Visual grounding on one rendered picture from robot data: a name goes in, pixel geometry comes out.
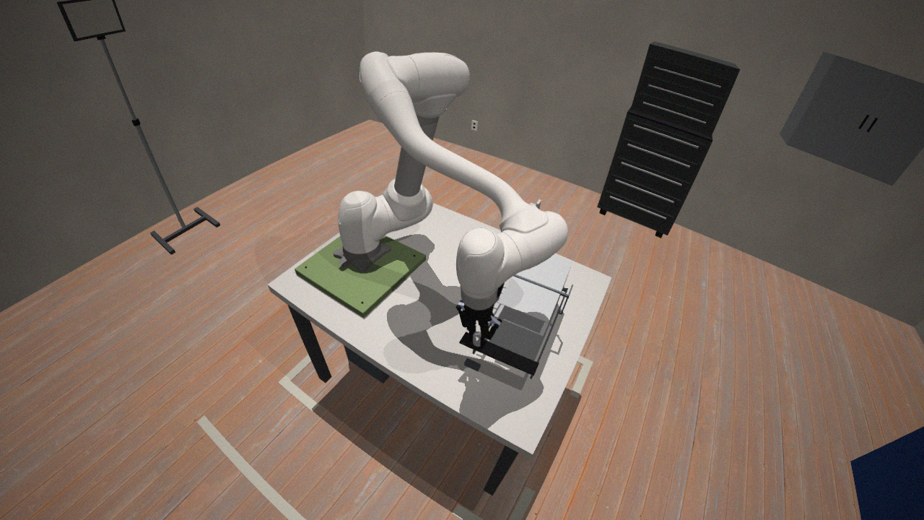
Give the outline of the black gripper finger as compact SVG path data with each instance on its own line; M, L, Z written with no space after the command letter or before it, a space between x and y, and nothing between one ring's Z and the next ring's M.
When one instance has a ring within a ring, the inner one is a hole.
M494 336L494 333L496 332L496 329L498 329L500 324L502 323L501 319L496 319L492 315L491 317L492 317L492 325L491 325L492 328L491 329L489 329L488 322L483 323L482 318L476 320L479 322L479 326L481 326L481 348L483 348L483 346L487 343L487 340L491 340L491 338Z
M473 334L474 332L476 332L476 320L474 319L474 317L470 317L469 315L466 315L466 311L464 309L464 302L462 300L460 300L456 308L458 309L462 326L464 326L464 328L466 328L466 330L469 331L469 341L472 342Z

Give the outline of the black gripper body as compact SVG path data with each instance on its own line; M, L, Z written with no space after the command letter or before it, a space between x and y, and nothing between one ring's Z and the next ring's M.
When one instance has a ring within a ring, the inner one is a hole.
M494 304L492 304L491 308L488 308L487 310L483 310L483 311L475 311L472 308L468 308L466 304L464 304L464 309L466 311L466 315L469 315L470 317L474 317L475 320L483 319L483 323L492 321L491 315L494 316L494 313L492 312L494 310Z

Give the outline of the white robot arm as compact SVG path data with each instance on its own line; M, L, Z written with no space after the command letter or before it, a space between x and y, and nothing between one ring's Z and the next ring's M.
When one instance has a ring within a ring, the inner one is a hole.
M338 228L343 246L334 256L341 258L338 264L342 269L352 264L365 272L391 251L391 246L380 242L384 235L414 226L432 211L433 200L422 179L426 167L435 169L488 196L501 212L501 233L472 228L458 246L456 273L461 299L469 308L481 311L497 303L501 294L498 287L506 280L545 262L561 249L567 242L568 228L563 217L525 203L497 175L435 144L439 116L466 91L469 80L466 63L447 53L388 57L375 51L362 57L361 90L374 114L401 145L401 152L396 178L382 196L353 191L342 199Z

